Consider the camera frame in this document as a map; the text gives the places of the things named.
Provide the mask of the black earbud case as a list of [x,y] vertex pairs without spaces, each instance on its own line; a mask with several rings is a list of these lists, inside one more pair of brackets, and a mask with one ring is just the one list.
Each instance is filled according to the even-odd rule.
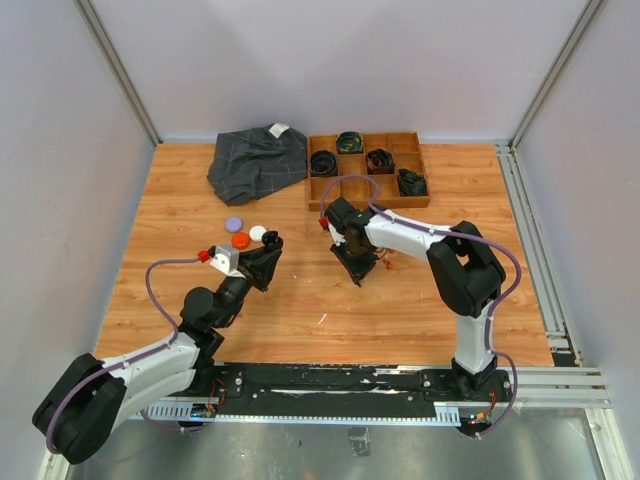
[[277,231],[269,230],[262,235],[262,243],[268,248],[280,248],[283,244],[282,238]]

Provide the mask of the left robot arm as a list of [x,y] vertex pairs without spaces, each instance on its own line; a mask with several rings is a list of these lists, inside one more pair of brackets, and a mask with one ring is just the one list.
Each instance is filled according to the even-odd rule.
[[32,417],[49,452],[82,463],[136,412],[176,392],[207,393],[214,383],[213,356],[224,341],[221,329],[236,319],[250,290],[267,291],[282,255],[277,232],[266,232],[261,242],[245,252],[218,245],[197,254],[196,261],[224,278],[215,290],[191,289],[178,319],[161,313],[171,327],[167,337],[108,359],[76,357]]

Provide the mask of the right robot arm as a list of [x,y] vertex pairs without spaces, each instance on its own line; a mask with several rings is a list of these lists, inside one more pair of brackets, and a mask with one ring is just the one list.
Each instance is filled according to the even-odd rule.
[[428,225],[382,207],[358,210],[343,197],[326,207],[319,223],[331,234],[330,250],[356,286],[374,269],[383,249],[430,267],[440,298],[456,319],[454,390],[466,400],[486,392],[498,361],[492,348],[492,313],[506,273],[475,225]]

